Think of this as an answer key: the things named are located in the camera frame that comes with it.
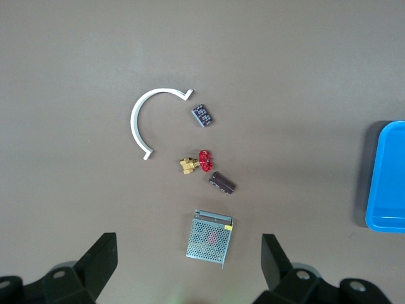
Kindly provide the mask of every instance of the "red handwheel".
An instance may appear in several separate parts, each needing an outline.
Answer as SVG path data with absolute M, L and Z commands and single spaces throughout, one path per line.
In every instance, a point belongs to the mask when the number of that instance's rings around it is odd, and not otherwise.
M 200 166 L 204 172 L 209 172 L 213 168 L 213 159 L 206 150 L 201 150 L 199 156 Z

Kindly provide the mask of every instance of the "white curved pipe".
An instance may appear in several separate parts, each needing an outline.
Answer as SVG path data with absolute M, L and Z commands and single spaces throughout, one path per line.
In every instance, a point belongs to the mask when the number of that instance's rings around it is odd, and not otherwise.
M 138 146 L 141 147 L 142 150 L 146 152 L 144 156 L 144 160 L 147 160 L 150 155 L 152 154 L 153 150 L 147 146 L 147 144 L 142 140 L 140 134 L 139 134 L 139 129 L 138 129 L 138 115 L 139 115 L 139 110 L 141 106 L 144 104 L 144 102 L 151 96 L 159 93 L 170 93 L 173 95 L 176 95 L 180 97 L 183 100 L 188 100 L 190 97 L 191 93 L 193 92 L 192 89 L 189 89 L 187 93 L 180 92 L 178 90 L 174 89 L 155 89 L 151 90 L 145 94 L 143 94 L 138 101 L 136 102 L 134 108 L 132 109 L 131 113 L 131 131 L 132 135 L 134 136 L 135 141 L 137 142 Z

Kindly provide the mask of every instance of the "metal screw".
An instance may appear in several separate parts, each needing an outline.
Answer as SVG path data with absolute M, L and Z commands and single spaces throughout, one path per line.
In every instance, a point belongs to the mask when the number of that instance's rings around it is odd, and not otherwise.
M 3 281 L 0 283 L 0 289 L 6 288 L 9 285 L 10 285 L 10 281 Z
M 309 276 L 309 273 L 307 273 L 306 271 L 303 271 L 303 270 L 298 271 L 297 276 L 301 280 L 309 280 L 311 278 L 311 276 Z
M 365 286 L 363 284 L 361 284 L 360 282 L 358 282 L 358 281 L 351 281 L 349 283 L 349 285 L 350 285 L 350 287 L 352 287 L 356 291 L 360 291 L 360 292 L 366 291 Z
M 64 277 L 64 276 L 65 276 L 65 272 L 63 270 L 60 270 L 60 271 L 55 272 L 53 274 L 54 279 L 59 279 L 60 277 Z

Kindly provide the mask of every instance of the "metal power supply unit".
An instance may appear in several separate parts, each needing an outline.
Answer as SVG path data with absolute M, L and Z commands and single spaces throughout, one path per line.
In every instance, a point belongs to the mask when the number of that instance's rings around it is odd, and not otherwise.
M 232 228 L 232 217 L 196 210 L 186 256 L 220 263 L 223 267 Z

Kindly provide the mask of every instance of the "blue container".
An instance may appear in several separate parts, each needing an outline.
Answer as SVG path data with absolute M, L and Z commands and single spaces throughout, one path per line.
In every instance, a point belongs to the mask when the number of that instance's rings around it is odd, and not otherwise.
M 380 133 L 366 223 L 374 231 L 405 233 L 405 122 Z

